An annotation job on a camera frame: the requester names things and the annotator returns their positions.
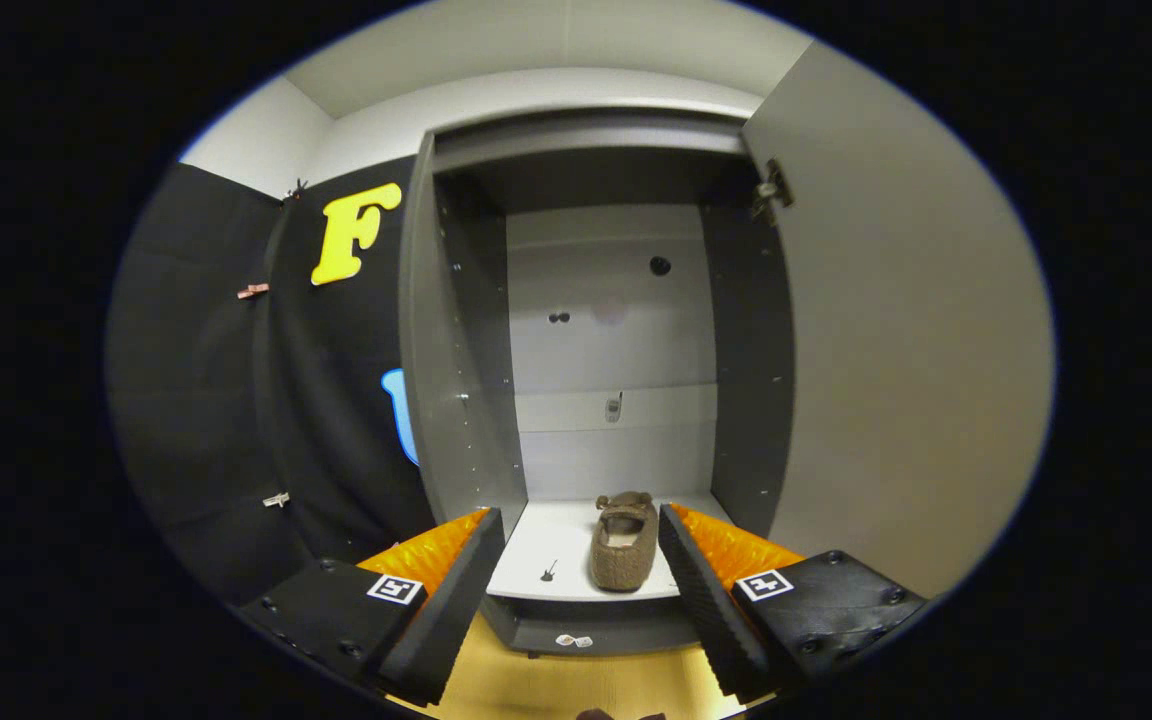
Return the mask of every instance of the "black curtain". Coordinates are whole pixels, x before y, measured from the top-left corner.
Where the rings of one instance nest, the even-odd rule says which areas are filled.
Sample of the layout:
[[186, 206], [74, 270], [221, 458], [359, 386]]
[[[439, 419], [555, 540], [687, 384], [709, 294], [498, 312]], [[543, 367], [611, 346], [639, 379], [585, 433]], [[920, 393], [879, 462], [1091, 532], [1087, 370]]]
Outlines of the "black curtain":
[[361, 270], [314, 286], [328, 202], [389, 182], [407, 190], [415, 156], [314, 184], [288, 200], [270, 249], [271, 416], [293, 515], [320, 555], [356, 562], [434, 526], [420, 470], [397, 439], [380, 378], [397, 346], [397, 243], [406, 199], [380, 211]]
[[[362, 270], [316, 287], [323, 206], [415, 159], [280, 204], [175, 164], [109, 306], [109, 409], [129, 478], [177, 556], [241, 605], [320, 556], [357, 562], [434, 525], [380, 378], [401, 366], [397, 243], [384, 211]], [[247, 285], [270, 291], [238, 300]], [[285, 506], [265, 498], [288, 493]]]
[[109, 302], [106, 386], [128, 478], [164, 539], [209, 591], [245, 602], [311, 552], [260, 438], [252, 327], [278, 200], [177, 164], [128, 242]]

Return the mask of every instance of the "door hinge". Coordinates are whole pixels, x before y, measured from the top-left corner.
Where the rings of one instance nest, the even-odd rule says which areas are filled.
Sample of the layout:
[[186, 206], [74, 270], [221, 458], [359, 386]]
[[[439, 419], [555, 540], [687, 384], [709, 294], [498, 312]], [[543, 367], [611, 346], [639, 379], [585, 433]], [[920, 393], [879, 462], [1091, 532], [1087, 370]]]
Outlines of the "door hinge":
[[781, 200], [781, 209], [794, 205], [794, 194], [790, 192], [790, 182], [785, 179], [781, 164], [776, 158], [767, 161], [767, 182], [758, 183], [755, 187], [755, 207], [751, 210], [752, 218], [761, 217], [768, 225], [776, 227], [776, 213], [772, 211], [772, 202]]

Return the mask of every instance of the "white shelf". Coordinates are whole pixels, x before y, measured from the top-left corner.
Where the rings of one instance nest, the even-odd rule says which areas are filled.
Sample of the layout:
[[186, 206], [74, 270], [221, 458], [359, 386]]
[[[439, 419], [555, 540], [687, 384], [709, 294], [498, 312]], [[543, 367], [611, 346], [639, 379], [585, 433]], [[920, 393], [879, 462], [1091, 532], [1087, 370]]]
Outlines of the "white shelf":
[[[653, 497], [659, 506], [677, 502], [692, 510], [704, 511], [713, 518], [730, 523], [722, 506], [708, 493], [689, 497]], [[631, 593], [602, 591], [590, 577], [589, 548], [594, 538], [599, 510], [594, 499], [589, 500], [531, 500], [522, 510], [497, 568], [488, 583], [488, 594], [562, 602], [622, 602], [657, 600], [679, 593], [669, 564], [657, 544], [652, 574], [643, 588]], [[554, 566], [554, 578], [548, 583], [541, 574]]]

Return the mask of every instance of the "brown slipper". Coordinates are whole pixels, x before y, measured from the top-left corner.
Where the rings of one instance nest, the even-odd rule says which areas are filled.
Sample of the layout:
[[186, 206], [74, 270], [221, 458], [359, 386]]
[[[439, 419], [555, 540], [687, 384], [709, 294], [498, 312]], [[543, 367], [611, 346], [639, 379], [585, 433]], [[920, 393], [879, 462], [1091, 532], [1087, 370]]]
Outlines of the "brown slipper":
[[594, 584], [619, 592], [643, 588], [655, 560], [660, 524], [652, 497], [645, 492], [622, 492], [611, 500], [601, 495], [594, 507], [602, 510], [590, 546]]

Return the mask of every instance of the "clothespin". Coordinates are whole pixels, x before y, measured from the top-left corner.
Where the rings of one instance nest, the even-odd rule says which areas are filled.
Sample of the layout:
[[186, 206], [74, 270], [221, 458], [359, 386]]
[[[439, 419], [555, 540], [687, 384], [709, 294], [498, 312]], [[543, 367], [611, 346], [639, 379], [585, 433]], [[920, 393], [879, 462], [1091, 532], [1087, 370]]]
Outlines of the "clothespin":
[[248, 300], [253, 295], [260, 295], [263, 291], [270, 291], [270, 283], [250, 285], [247, 290], [238, 291], [238, 300]]

